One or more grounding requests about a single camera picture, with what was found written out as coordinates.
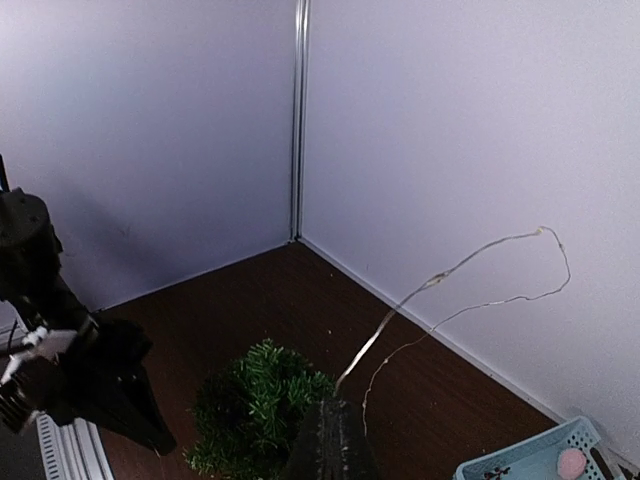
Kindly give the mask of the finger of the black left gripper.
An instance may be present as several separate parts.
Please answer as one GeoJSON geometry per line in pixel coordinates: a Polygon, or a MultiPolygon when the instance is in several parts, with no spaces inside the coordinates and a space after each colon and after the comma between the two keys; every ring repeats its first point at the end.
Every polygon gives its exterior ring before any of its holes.
{"type": "Polygon", "coordinates": [[[174,451],[176,440],[161,415],[143,366],[104,376],[96,395],[99,426],[158,455],[174,451]]]}

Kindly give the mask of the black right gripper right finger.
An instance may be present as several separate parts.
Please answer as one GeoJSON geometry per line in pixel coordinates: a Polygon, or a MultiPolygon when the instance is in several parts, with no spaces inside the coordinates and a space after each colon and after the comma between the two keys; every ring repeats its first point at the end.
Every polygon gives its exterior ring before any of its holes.
{"type": "Polygon", "coordinates": [[[327,478],[380,478],[359,410],[344,400],[327,404],[327,478]]]}

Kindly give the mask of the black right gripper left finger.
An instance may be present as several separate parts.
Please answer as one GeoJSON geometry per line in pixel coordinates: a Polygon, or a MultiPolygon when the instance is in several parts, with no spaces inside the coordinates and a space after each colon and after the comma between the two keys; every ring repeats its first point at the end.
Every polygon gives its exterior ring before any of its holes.
{"type": "Polygon", "coordinates": [[[284,478],[291,480],[325,479],[325,407],[327,401],[312,404],[303,421],[284,468],[284,478]]]}

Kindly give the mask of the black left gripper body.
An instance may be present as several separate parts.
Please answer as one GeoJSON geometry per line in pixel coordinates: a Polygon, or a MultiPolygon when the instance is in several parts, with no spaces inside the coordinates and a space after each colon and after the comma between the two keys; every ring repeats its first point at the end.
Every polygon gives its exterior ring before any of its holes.
{"type": "MultiPolygon", "coordinates": [[[[77,336],[67,352],[60,356],[68,384],[56,405],[44,413],[60,425],[76,418],[98,424],[94,400],[98,382],[110,373],[124,372],[137,365],[150,350],[150,340],[136,324],[126,320],[103,320],[90,314],[84,306],[64,311],[61,318],[46,319],[26,297],[10,300],[29,332],[37,327],[48,330],[75,330],[77,336]]],[[[9,344],[1,355],[9,359],[9,344]]]]}

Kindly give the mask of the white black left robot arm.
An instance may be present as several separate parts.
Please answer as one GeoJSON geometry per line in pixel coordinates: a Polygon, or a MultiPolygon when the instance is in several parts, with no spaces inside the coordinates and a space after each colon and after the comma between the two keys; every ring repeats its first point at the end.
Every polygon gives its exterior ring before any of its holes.
{"type": "Polygon", "coordinates": [[[1,181],[1,299],[27,329],[1,351],[1,420],[14,433],[44,413],[92,422],[160,456],[176,440],[143,360],[152,343],[134,322],[104,319],[63,280],[63,251],[46,203],[1,181]]]}

